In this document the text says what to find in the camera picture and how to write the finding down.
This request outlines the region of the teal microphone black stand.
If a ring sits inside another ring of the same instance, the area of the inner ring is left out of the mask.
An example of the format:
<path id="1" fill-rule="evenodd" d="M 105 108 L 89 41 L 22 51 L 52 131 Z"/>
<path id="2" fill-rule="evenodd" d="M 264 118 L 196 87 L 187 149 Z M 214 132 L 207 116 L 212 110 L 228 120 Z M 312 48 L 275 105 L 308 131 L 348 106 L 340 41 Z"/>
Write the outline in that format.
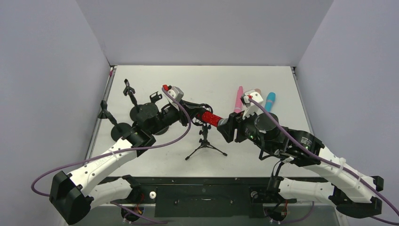
<path id="1" fill-rule="evenodd" d="M 141 107 L 143 105 L 139 105 L 138 101 L 135 97 L 135 89 L 130 86 L 130 83 L 128 79 L 124 80 L 125 88 L 123 90 L 123 95 L 128 96 L 131 100 L 131 103 L 133 104 L 133 107 L 131 108 L 129 112 L 130 119 L 132 121 L 135 121 L 137 123 L 143 123 L 144 118 L 143 118 L 143 112 L 141 112 Z"/>

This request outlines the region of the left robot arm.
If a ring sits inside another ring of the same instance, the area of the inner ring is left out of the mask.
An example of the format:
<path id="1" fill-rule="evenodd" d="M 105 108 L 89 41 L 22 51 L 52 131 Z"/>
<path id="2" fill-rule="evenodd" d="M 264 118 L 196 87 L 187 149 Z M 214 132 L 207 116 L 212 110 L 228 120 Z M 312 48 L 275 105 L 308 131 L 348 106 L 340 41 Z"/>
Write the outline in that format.
<path id="1" fill-rule="evenodd" d="M 99 205 L 115 200 L 136 202 L 140 198 L 140 185 L 132 176 L 109 175 L 142 155 L 156 142 L 154 136 L 166 132 L 173 123 L 186 125 L 207 112 L 204 104 L 183 100 L 180 104 L 188 118 L 176 105 L 167 104 L 162 109 L 155 103 L 140 105 L 134 123 L 121 128 L 119 139 L 101 156 L 68 174 L 60 171 L 54 175 L 49 200 L 66 223 L 78 223 Z"/>

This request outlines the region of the pink microphone black stand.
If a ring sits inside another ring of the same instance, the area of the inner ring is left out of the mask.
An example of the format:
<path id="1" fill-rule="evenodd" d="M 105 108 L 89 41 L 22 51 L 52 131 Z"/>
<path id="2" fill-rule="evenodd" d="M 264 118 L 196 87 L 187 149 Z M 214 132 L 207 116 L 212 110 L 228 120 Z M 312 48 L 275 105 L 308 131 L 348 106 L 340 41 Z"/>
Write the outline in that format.
<path id="1" fill-rule="evenodd" d="M 152 93 L 150 95 L 150 101 L 151 103 L 155 104 L 157 101 L 162 99 L 162 95 L 159 94 L 157 91 L 155 93 Z M 165 134 L 167 132 L 167 130 L 169 129 L 169 126 L 159 126 L 159 128 L 157 129 L 157 133 L 153 133 L 156 136 Z"/>

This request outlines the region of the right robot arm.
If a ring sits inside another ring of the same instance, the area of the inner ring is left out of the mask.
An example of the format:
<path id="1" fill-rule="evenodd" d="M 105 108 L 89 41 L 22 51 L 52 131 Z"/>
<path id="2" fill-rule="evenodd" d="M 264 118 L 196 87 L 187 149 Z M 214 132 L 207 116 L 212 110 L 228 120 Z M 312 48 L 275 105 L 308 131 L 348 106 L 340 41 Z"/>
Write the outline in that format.
<path id="1" fill-rule="evenodd" d="M 281 164 L 293 164 L 324 178 L 324 182 L 306 182 L 275 173 L 265 189 L 269 200 L 320 202 L 352 218 L 368 218 L 382 213 L 383 201 L 377 195 L 383 189 L 381 177 L 357 172 L 311 133 L 281 126 L 275 114 L 246 117 L 243 113 L 232 113 L 226 119 L 213 119 L 211 125 L 226 142 L 251 141 L 260 149 L 260 159 L 275 157 Z"/>

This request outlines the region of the beige microphone black stand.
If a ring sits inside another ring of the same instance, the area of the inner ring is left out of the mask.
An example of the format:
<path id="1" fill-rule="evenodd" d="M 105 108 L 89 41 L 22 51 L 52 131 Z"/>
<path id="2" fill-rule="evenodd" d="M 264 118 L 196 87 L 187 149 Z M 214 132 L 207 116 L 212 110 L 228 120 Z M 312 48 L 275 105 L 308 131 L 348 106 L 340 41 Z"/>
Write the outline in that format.
<path id="1" fill-rule="evenodd" d="M 98 114 L 99 119 L 107 119 L 112 125 L 111 138 L 114 141 L 120 139 L 125 133 L 131 130 L 131 126 L 128 123 L 118 123 L 115 117 L 107 110 L 107 102 L 102 100 L 100 103 L 100 112 Z"/>

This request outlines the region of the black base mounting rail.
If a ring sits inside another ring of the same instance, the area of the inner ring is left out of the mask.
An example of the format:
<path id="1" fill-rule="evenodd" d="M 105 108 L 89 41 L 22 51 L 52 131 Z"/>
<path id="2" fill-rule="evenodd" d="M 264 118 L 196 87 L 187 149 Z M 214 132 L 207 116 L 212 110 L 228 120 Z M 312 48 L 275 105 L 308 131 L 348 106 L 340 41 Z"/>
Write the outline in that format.
<path id="1" fill-rule="evenodd" d="M 283 221 L 298 199 L 267 191 L 269 178 L 148 178 L 124 176 L 133 184 L 126 198 L 113 198 L 137 214 L 146 204 L 160 217 L 271 217 Z"/>

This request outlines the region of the black tripod shock-mount stand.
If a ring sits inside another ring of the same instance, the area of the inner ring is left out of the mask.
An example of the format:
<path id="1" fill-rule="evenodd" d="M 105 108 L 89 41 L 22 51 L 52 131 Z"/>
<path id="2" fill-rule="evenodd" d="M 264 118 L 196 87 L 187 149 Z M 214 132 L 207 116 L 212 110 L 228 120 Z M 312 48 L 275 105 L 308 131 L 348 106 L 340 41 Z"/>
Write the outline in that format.
<path id="1" fill-rule="evenodd" d="M 210 112 L 213 113 L 213 108 L 205 103 L 202 104 L 197 104 L 197 103 L 192 103 L 189 101 L 183 101 L 184 107 L 187 111 L 187 113 L 190 115 L 191 117 L 191 123 L 195 126 L 201 126 L 201 130 L 199 131 L 199 135 L 202 136 L 202 138 L 199 139 L 199 143 L 200 146 L 197 147 L 190 155 L 188 155 L 185 160 L 189 160 L 190 157 L 196 153 L 199 149 L 201 148 L 210 148 L 210 149 L 214 149 L 216 151 L 218 151 L 219 153 L 221 153 L 224 156 L 228 156 L 227 153 L 222 152 L 220 149 L 214 147 L 209 141 L 208 141 L 208 132 L 211 129 L 211 124 L 209 123 L 205 123 L 202 122 L 200 120 L 200 117 L 197 116 L 199 113 L 203 113 L 203 112 Z"/>

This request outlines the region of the red mesh microphone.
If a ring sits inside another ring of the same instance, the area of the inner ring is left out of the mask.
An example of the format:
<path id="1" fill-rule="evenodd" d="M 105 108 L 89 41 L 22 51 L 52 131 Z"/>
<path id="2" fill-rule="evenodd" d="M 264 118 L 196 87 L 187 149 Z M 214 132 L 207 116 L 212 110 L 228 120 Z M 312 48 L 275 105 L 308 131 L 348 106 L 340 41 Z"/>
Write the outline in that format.
<path id="1" fill-rule="evenodd" d="M 227 118 L 222 118 L 219 117 L 210 111 L 203 111 L 198 114 L 196 114 L 196 119 L 198 119 L 202 123 L 209 124 L 214 127 L 218 127 L 220 125 L 223 125 L 227 122 Z"/>

